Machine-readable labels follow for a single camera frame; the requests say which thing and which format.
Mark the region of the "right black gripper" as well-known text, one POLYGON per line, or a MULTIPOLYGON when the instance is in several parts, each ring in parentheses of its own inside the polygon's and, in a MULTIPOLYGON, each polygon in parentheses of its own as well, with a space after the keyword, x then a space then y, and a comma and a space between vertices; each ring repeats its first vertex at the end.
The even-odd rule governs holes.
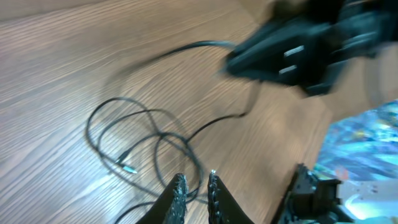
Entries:
POLYGON ((272 15, 226 58, 234 77, 330 92, 347 61, 397 42, 397 1, 275 1, 272 15))

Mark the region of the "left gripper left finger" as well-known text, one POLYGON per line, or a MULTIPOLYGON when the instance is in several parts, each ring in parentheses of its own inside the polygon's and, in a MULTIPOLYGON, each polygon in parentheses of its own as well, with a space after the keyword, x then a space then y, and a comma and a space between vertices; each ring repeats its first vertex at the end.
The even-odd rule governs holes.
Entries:
POLYGON ((185 176, 176 174, 137 224, 184 224, 187 194, 188 186, 185 176))

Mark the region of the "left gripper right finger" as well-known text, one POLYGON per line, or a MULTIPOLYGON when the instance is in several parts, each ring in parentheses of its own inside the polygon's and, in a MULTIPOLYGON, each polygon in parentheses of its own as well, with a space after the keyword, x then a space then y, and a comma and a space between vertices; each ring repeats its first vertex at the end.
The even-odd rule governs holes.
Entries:
POLYGON ((208 179, 209 224, 254 224, 212 170, 208 179))

